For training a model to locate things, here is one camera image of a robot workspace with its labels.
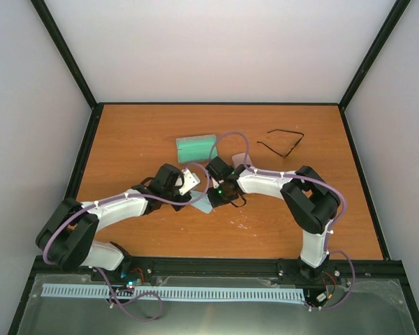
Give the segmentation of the blue cleaning cloth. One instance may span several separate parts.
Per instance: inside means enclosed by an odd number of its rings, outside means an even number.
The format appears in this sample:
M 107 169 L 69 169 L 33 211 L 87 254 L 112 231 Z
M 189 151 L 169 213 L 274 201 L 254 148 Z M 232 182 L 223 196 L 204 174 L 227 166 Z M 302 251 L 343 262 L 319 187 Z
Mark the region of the blue cleaning cloth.
M 213 210 L 208 195 L 200 191 L 191 191 L 191 206 L 205 214 L 210 214 Z

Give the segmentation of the pink glasses case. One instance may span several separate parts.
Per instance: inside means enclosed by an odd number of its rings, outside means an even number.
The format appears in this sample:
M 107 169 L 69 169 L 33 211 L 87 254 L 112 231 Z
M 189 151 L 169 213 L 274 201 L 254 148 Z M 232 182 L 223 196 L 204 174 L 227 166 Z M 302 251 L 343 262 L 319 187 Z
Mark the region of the pink glasses case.
M 232 156 L 232 163 L 234 168 L 243 166 L 245 169 L 250 168 L 253 164 L 250 156 L 247 153 L 239 153 Z

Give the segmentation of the grey glasses case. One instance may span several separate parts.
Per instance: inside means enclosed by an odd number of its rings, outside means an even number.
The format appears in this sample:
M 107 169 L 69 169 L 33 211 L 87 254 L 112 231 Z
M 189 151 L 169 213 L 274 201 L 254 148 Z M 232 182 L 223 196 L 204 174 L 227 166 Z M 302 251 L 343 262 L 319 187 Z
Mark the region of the grey glasses case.
M 199 163 L 217 156 L 216 135 L 198 135 L 176 139 L 178 163 Z

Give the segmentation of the black frame glasses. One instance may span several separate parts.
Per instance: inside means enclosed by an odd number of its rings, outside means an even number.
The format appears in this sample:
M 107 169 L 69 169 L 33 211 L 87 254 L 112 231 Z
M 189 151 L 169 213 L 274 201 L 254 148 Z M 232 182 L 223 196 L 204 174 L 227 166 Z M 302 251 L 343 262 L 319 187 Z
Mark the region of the black frame glasses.
M 304 137 L 305 134 L 303 132 L 278 128 L 267 131 L 265 138 L 258 140 L 256 144 L 265 147 L 280 158 L 286 159 Z

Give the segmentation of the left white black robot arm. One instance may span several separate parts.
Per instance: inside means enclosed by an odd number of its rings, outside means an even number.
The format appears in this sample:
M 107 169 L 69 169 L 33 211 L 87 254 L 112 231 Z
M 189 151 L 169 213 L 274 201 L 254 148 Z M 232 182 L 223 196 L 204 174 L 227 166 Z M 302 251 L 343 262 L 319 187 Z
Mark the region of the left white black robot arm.
M 63 271 L 100 267 L 116 281 L 123 281 L 131 273 L 126 251 L 115 243 L 96 241 L 96 233 L 128 218 L 148 215 L 163 204 L 179 211 L 190 203 L 191 190 L 199 183 L 189 169 L 165 164 L 155 177 L 110 198 L 93 202 L 66 198 L 38 233 L 36 245 L 44 261 Z

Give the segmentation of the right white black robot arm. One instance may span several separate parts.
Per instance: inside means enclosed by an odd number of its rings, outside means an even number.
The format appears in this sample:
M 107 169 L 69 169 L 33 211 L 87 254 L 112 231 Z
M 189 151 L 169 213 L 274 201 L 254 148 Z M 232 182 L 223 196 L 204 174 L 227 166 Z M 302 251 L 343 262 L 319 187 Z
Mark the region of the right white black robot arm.
M 341 197 L 314 169 L 303 166 L 295 172 L 277 172 L 244 164 L 233 167 L 217 156 L 206 170 L 213 180 L 207 196 L 214 208 L 226 204 L 243 207 L 249 194 L 283 200 L 302 229 L 300 276 L 308 283 L 321 277 L 329 260 L 328 235 L 338 216 Z

